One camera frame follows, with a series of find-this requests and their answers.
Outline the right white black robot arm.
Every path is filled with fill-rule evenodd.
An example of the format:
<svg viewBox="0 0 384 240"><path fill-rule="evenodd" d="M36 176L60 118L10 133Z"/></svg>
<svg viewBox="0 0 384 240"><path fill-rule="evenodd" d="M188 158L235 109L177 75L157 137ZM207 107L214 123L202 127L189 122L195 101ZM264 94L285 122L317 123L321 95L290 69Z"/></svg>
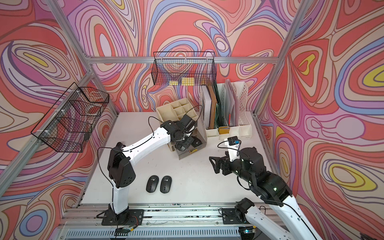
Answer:
<svg viewBox="0 0 384 240"><path fill-rule="evenodd" d="M255 147L228 149L223 157L210 157L216 174L235 174L248 183L254 193L280 217L285 227L271 220L249 199L235 205L235 217L260 229L271 240L320 240L321 236L300 209L292 190L277 174L267 170L263 156Z"/></svg>

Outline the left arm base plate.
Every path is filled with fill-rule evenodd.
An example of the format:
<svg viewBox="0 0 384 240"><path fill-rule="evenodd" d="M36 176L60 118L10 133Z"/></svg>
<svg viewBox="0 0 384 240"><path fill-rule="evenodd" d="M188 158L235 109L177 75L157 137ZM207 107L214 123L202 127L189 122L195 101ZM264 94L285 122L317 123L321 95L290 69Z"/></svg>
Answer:
<svg viewBox="0 0 384 240"><path fill-rule="evenodd" d="M143 222L144 210L141 209L126 209L120 214L115 214L115 212L109 208L103 212L102 226L140 226Z"/></svg>

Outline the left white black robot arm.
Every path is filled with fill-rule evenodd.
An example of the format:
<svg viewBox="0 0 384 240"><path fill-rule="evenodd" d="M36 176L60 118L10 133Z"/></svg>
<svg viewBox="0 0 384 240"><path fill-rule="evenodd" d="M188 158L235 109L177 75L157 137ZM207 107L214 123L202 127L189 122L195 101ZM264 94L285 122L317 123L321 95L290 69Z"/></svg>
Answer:
<svg viewBox="0 0 384 240"><path fill-rule="evenodd" d="M110 207L117 215L127 210L129 185L136 178L134 166L158 148L172 143L179 151L185 151L194 142L192 133L197 129L197 121L185 114L181 120L165 121L142 140L125 146L118 142L110 151L107 170L113 186Z"/></svg>

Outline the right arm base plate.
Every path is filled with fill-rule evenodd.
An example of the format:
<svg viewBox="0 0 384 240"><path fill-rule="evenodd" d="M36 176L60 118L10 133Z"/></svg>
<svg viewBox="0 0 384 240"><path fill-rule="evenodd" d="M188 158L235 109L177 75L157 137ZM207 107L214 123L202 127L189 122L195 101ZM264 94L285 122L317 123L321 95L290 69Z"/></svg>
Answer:
<svg viewBox="0 0 384 240"><path fill-rule="evenodd" d="M245 219L236 215L234 208L219 208L219 215L222 217L224 225L245 225L249 224Z"/></svg>

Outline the black computer mouse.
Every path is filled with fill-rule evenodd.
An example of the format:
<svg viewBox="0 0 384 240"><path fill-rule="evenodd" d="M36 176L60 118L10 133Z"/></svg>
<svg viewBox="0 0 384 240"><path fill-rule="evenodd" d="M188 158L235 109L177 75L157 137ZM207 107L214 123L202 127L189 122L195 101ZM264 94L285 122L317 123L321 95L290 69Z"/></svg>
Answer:
<svg viewBox="0 0 384 240"><path fill-rule="evenodd" d="M164 176L161 181L160 185L160 191L163 194L169 193L172 186L172 177L170 176Z"/></svg>
<svg viewBox="0 0 384 240"><path fill-rule="evenodd" d="M197 138L197 137L193 137L192 146L193 146L194 148L200 146L201 144L202 144L202 141L201 141L199 138Z"/></svg>
<svg viewBox="0 0 384 240"><path fill-rule="evenodd" d="M146 191L148 193L153 193L157 189L159 183L159 177L156 175L150 176L146 185Z"/></svg>
<svg viewBox="0 0 384 240"><path fill-rule="evenodd" d="M176 149L180 152L184 152L189 146L189 143L176 143L175 145Z"/></svg>

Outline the beige drawer organizer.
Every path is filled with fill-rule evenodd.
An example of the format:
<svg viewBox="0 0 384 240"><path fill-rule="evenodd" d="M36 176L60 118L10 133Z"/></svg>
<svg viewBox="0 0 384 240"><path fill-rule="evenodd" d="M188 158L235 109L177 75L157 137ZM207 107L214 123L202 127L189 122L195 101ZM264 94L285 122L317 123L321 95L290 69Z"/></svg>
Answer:
<svg viewBox="0 0 384 240"><path fill-rule="evenodd" d="M205 124L200 109L200 105L193 106L188 99L181 99L156 108L156 112L161 121L171 121L176 124L181 131L177 136L184 139L197 131L199 131L201 135L206 135ZM176 140L168 143L168 147L172 152L176 152L173 150L173 144L176 143Z"/></svg>

